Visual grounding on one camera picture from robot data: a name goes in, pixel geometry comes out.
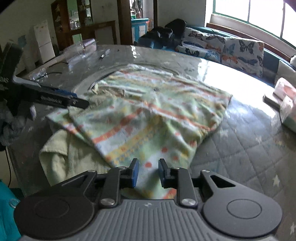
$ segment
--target metal bolt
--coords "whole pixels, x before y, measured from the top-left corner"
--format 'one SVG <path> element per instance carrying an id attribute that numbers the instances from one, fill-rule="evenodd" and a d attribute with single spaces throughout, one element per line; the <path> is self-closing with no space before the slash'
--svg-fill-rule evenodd
<path id="1" fill-rule="evenodd" d="M 196 201 L 191 198 L 185 198 L 181 201 L 181 203 L 186 207 L 192 207 L 196 204 Z"/>
<path id="2" fill-rule="evenodd" d="M 15 198 L 11 198 L 9 200 L 9 206 L 11 206 L 12 208 L 16 208 L 16 206 L 19 204 L 19 200 L 18 199 L 15 199 Z"/>
<path id="3" fill-rule="evenodd" d="M 109 206 L 114 205 L 115 204 L 115 201 L 113 199 L 111 199 L 111 198 L 103 198 L 101 200 L 101 204 L 104 205 L 104 206 L 109 207 Z"/>

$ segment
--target window frame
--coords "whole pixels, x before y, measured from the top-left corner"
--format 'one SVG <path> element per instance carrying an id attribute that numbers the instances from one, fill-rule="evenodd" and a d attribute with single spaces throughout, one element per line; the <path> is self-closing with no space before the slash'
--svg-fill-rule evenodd
<path id="1" fill-rule="evenodd" d="M 219 12 L 216 12 L 216 0 L 213 0 L 213 13 L 214 14 L 217 14 L 217 15 L 221 15 L 221 16 L 224 16 L 224 17 L 229 17 L 229 18 L 232 18 L 232 19 L 235 19 L 237 21 L 240 21 L 240 22 L 243 22 L 243 23 L 246 23 L 246 24 L 249 24 L 253 27 L 256 27 L 266 33 L 269 33 L 271 34 L 272 36 L 276 37 L 277 39 L 280 39 L 281 41 L 283 41 L 285 44 L 288 44 L 289 46 L 291 46 L 292 48 L 296 49 L 296 46 L 294 46 L 293 44 L 291 44 L 290 42 L 288 42 L 287 40 L 283 39 L 282 36 L 283 36 L 283 31 L 284 31 L 284 24 L 285 24 L 285 12 L 286 12 L 286 2 L 285 0 L 283 0 L 283 19 L 282 19 L 282 24 L 281 24 L 281 34 L 280 36 L 276 36 L 275 34 L 257 26 L 257 25 L 254 25 L 252 23 L 249 22 L 249 19 L 250 19 L 250 9 L 251 9 L 251 0 L 249 0 L 249 11 L 248 11 L 248 19 L 247 21 L 245 20 L 242 20 L 242 19 L 239 19 L 239 18 L 235 18 L 235 17 L 232 17 L 232 16 L 229 16 L 229 15 L 226 15 L 226 14 L 223 14 L 223 13 L 219 13 Z"/>

